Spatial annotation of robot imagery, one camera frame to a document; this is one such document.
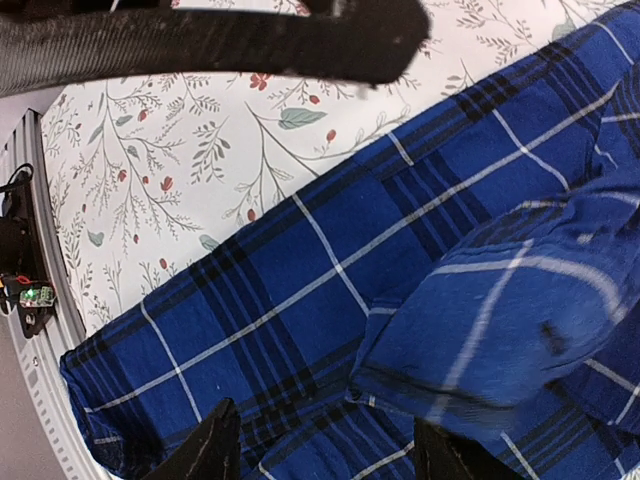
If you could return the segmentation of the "blue plaid long sleeve shirt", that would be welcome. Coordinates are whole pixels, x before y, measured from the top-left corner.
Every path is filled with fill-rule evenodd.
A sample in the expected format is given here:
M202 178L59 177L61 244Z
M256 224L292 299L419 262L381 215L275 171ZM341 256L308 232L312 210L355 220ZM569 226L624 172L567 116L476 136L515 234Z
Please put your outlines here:
M416 479L414 419L522 479L639 466L639 5L424 111L60 361L140 479L224 398L239 479Z

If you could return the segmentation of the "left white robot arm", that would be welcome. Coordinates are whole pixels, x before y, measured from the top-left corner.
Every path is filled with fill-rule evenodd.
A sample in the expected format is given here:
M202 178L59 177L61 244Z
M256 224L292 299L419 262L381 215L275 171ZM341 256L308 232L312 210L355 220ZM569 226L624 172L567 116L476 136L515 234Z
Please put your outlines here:
M102 79L257 72L377 86L428 38L418 1L309 1L295 16L167 1L5 1L5 97Z

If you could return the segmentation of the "floral tablecloth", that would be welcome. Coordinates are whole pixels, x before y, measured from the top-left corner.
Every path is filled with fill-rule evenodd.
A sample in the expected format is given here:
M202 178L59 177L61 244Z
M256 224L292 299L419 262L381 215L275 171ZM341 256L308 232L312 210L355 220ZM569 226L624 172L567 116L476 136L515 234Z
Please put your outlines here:
M367 144L567 35L608 1L428 1L396 82L183 73L69 86L41 129L81 328L92 334Z

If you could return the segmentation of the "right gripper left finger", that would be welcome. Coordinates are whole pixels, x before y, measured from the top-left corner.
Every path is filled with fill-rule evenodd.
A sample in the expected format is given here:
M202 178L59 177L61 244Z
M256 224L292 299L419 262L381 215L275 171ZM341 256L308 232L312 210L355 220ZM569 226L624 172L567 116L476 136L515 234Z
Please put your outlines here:
M143 480L235 480L240 478L241 418L224 398L184 443Z

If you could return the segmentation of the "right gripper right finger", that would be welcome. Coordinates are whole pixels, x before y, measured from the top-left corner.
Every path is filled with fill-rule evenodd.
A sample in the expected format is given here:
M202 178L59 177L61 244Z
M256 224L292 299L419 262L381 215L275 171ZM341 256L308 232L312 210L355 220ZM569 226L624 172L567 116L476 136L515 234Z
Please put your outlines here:
M481 444L414 419L417 480L521 480Z

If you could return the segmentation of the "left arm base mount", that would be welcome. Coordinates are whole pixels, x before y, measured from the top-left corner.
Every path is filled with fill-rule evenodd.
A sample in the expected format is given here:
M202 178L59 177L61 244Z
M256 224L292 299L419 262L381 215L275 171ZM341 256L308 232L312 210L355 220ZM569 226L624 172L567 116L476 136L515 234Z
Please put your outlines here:
M23 163L1 186L1 312L18 315L26 339L43 330L56 303L35 222L33 176L33 166Z

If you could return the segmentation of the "aluminium front rail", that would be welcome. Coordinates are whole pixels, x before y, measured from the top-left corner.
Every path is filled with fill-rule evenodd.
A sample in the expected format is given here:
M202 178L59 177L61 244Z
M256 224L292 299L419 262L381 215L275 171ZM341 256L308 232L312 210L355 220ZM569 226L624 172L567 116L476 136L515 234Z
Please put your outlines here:
M73 299L49 197L41 136L41 115L27 110L2 150L1 181L28 163L33 174L23 188L19 214L29 223L35 272L29 278L49 281L55 290L53 307L38 313L15 309L7 317L13 349L51 450L67 479L109 479L111 475L90 454L72 412L61 356L86 337Z

